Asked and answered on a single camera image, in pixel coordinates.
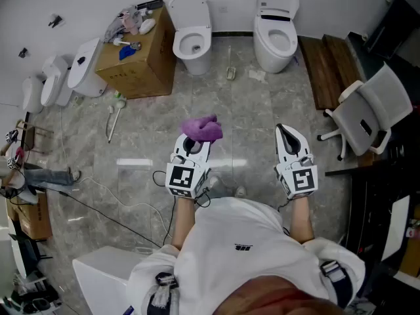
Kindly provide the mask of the large cardboard box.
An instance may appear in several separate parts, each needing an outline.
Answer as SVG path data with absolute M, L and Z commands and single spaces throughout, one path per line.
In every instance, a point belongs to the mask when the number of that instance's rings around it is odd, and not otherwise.
M 156 25 L 149 33 L 123 37 L 139 42 L 139 51 L 121 60 L 121 48 L 105 43 L 96 62 L 95 73 L 127 99 L 169 95 L 173 89 L 175 28 L 166 7 L 154 10 L 152 16 Z

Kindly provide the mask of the small cardboard box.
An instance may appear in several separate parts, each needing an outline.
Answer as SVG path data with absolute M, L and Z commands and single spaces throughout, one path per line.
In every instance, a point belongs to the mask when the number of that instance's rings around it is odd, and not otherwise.
M 53 235 L 47 196 L 44 192 L 37 192 L 37 195 L 39 200 L 36 205 L 27 205 L 19 197 L 6 199 L 7 214 L 29 238 L 46 240 Z

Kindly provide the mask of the small pale green bottle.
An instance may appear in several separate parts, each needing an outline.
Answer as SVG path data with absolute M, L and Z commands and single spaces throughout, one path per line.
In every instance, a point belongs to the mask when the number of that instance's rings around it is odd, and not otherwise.
M 228 65 L 226 67 L 226 79 L 234 80 L 236 77 L 236 69 L 232 66 L 232 49 L 231 46 L 228 47 Z

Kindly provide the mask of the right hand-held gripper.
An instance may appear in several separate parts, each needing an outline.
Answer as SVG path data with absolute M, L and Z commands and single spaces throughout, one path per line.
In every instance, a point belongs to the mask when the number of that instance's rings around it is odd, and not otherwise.
M 311 195 L 318 189 L 318 170 L 306 138 L 296 129 L 277 124 L 278 164 L 274 170 L 288 199 Z

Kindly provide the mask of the blue cloth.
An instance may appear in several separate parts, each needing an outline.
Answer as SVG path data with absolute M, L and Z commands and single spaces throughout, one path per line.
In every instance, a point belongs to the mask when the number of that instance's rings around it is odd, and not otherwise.
M 119 51 L 119 59 L 123 60 L 129 56 L 134 55 L 137 52 L 136 49 L 132 48 L 130 45 L 122 47 Z

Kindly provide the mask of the person's right forearm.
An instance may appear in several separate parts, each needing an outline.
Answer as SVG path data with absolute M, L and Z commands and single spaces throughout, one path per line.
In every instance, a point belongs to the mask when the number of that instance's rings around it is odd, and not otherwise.
M 314 239 L 307 197 L 297 198 L 293 201 L 289 235 L 299 243 L 306 243 Z

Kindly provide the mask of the white cloth bundle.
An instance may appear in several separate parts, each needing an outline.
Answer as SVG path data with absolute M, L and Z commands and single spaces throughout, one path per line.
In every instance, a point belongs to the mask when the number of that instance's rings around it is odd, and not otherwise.
M 149 33 L 154 28 L 155 25 L 156 25 L 156 21 L 154 18 L 145 19 L 140 25 L 138 32 L 141 35 L 145 35 Z

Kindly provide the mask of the purple cloth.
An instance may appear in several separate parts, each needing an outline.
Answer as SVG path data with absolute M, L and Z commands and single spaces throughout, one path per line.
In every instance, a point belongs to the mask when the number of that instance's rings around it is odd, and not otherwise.
M 195 142 L 210 142 L 223 138 L 221 124 L 218 122 L 217 115 L 200 118 L 190 118 L 182 122 L 181 131 Z

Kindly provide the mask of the black cabinet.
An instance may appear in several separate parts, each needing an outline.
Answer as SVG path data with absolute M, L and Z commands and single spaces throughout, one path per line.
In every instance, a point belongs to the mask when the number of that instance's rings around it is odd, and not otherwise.
M 390 60 L 420 27 L 420 14 L 406 0 L 392 0 L 390 7 L 364 43 L 368 53 Z

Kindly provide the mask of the white smart toilet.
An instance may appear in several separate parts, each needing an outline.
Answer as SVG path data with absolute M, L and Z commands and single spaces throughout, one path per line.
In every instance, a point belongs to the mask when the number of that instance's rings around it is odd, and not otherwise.
M 298 40 L 293 19 L 298 9 L 299 0 L 257 0 L 253 42 L 264 71 L 277 74 L 294 57 Z

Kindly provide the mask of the person's left forearm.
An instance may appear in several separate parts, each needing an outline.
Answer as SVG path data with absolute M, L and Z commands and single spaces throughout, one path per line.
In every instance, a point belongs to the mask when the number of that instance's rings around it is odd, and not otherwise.
M 190 198 L 179 198 L 175 216 L 175 228 L 171 245 L 182 249 L 186 237 L 195 225 L 195 201 Z

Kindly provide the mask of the white board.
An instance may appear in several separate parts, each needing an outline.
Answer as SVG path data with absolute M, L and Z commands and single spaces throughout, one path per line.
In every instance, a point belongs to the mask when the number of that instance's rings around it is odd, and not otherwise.
M 382 261 L 391 257 L 401 248 L 406 232 L 409 206 L 410 196 L 399 199 L 392 204 L 387 240 L 381 258 Z

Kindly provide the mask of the white long-handled brush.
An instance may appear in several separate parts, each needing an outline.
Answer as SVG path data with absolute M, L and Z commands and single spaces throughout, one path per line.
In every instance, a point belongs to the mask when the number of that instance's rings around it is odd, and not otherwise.
M 106 135 L 108 143 L 110 143 L 111 140 L 112 140 L 112 137 L 113 137 L 116 125 L 117 125 L 117 121 L 119 119 L 119 115 L 120 115 L 122 109 L 124 109 L 124 107 L 126 106 L 126 103 L 127 103 L 127 101 L 124 100 L 124 99 L 119 99 L 116 102 L 115 106 L 117 108 L 117 114 L 115 115 L 115 119 L 114 119 L 114 122 L 112 124 L 111 130 L 108 129 L 108 126 L 109 126 L 111 116 L 114 113 L 114 106 L 112 106 L 112 105 L 108 106 L 108 117 L 107 117 L 106 124 L 105 124 L 105 135 Z

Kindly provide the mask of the white ceramic tank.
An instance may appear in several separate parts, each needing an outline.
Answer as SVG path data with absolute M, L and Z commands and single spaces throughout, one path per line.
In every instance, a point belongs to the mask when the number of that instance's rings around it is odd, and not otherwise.
M 83 296 L 93 315 L 123 315 L 129 308 L 127 283 L 145 254 L 105 246 L 72 261 Z

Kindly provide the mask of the pink cloth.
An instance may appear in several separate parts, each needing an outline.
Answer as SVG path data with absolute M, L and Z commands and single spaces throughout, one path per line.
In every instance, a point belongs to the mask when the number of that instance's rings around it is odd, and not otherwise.
M 136 35 L 139 33 L 139 26 L 128 12 L 119 14 L 119 19 L 124 27 L 124 32 Z

